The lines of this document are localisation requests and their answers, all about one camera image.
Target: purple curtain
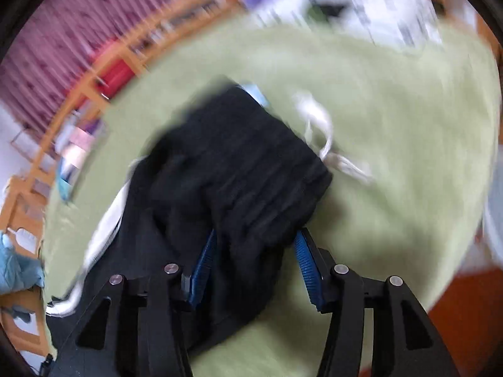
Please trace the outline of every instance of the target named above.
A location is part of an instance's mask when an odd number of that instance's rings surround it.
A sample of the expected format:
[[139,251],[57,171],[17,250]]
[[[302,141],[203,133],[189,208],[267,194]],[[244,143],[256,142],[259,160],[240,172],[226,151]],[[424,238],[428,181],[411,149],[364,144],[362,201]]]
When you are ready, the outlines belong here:
[[0,101],[41,137],[90,54],[169,0],[44,0],[0,64]]

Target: teal cloth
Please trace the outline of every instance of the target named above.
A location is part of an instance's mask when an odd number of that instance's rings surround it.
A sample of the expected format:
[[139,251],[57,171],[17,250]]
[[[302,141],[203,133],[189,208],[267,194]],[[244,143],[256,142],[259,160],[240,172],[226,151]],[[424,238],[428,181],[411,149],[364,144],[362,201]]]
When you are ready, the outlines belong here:
[[[235,18],[176,45],[114,99],[104,116],[109,136],[82,172],[74,202],[64,205],[53,192],[42,246],[46,299],[63,296],[70,286],[131,161],[145,153],[158,129],[179,120],[195,92],[224,75],[257,84],[266,109],[301,137],[305,126],[292,95],[309,91],[327,109],[334,142],[368,163],[374,182],[363,185],[335,171],[308,224],[313,238],[362,276],[403,277],[431,308],[478,226],[500,105],[490,49],[449,26],[441,35],[442,45],[398,52],[322,25],[255,30]],[[329,316],[310,304],[288,250],[266,310],[193,359],[194,375],[315,375],[328,326]],[[371,339],[366,333],[364,364]]]
[[44,287],[44,272],[38,259],[16,252],[11,239],[0,231],[0,295]]

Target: green blanket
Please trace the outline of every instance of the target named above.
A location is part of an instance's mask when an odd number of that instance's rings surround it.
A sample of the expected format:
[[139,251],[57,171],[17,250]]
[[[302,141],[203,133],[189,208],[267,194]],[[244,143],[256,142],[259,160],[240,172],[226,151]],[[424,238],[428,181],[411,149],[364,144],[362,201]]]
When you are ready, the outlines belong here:
[[[340,172],[308,227],[316,243],[362,276],[401,276],[427,309],[473,239],[495,154],[500,84],[477,36],[442,26],[443,45],[397,52],[320,25],[253,30],[236,18],[185,41],[105,114],[109,136],[93,155],[74,202],[53,192],[42,255],[46,297],[64,295],[86,244],[153,133],[177,120],[218,76],[253,82],[271,112],[303,132],[292,94],[312,92],[330,112],[334,140],[367,162],[365,186]],[[193,359],[195,375],[311,376],[329,315],[316,312],[286,253],[276,295],[256,321]],[[369,361],[366,333],[363,362]]]

